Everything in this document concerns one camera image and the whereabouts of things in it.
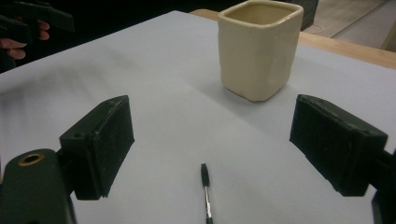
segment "white table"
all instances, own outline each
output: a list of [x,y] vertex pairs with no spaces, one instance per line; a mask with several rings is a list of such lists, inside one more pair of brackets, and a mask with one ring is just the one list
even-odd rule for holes
[[73,196],[78,223],[205,223],[204,162],[216,224],[373,223],[375,189],[334,191],[289,141],[291,119],[297,95],[314,95],[387,133],[393,153],[396,70],[299,46],[288,84],[254,104],[222,87],[217,31],[174,11],[2,74],[2,168],[58,150],[91,109],[127,94],[135,143],[108,198]]

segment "hand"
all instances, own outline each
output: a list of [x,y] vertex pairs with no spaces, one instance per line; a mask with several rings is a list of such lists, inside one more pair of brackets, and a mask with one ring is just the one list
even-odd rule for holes
[[[40,36],[38,39],[48,40],[50,35],[47,31],[50,28],[50,25],[44,21],[38,21],[38,28],[40,30]],[[26,44],[9,38],[0,38],[0,48],[6,49],[8,56],[16,60],[23,59],[26,56],[25,51],[22,49],[25,46]]]

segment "cream ceramic cup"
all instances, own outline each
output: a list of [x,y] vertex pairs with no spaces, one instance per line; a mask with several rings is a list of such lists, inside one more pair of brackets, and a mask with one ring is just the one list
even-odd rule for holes
[[265,101],[289,80],[302,7],[248,0],[219,13],[221,82],[249,101]]

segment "black pen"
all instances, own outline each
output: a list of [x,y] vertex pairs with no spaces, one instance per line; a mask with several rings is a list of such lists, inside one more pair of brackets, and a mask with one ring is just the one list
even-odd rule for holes
[[202,184],[205,189],[205,207],[206,207],[206,224],[213,224],[212,212],[210,211],[210,201],[209,201],[209,193],[208,189],[210,186],[209,181],[209,172],[207,171],[206,164],[201,164],[201,178]]

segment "floor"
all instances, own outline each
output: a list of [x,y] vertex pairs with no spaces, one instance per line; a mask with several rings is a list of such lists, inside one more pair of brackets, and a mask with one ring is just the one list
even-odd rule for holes
[[[396,0],[319,0],[314,24],[304,30],[383,49],[396,22]],[[396,35],[385,48],[396,52]]]

